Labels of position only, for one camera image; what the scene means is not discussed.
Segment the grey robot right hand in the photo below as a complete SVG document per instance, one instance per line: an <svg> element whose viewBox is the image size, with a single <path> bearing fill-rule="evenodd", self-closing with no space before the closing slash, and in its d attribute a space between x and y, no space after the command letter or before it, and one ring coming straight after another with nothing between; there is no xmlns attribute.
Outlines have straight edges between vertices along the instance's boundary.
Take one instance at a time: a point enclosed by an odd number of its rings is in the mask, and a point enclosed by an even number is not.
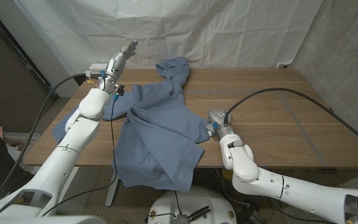
<svg viewBox="0 0 358 224"><path fill-rule="evenodd" d="M229 136L229 139L240 140L240 137L234 132L234 128L231 125L232 115L227 113L224 109L212 109L208 111L206 130L210 135L217 135L221 140L225 136Z"/></svg>

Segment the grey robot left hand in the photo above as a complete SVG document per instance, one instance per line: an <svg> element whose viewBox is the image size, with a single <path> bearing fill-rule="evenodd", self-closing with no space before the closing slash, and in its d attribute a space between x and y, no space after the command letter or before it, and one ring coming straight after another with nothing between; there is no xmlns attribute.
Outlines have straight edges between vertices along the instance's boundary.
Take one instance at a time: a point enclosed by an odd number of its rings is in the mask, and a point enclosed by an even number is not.
<svg viewBox="0 0 358 224"><path fill-rule="evenodd" d="M135 54L138 40L130 40L124 45L121 50L113 54L106 65L106 68L101 72L99 78L99 89L111 94L116 89L116 82L123 73L127 59Z"/></svg>

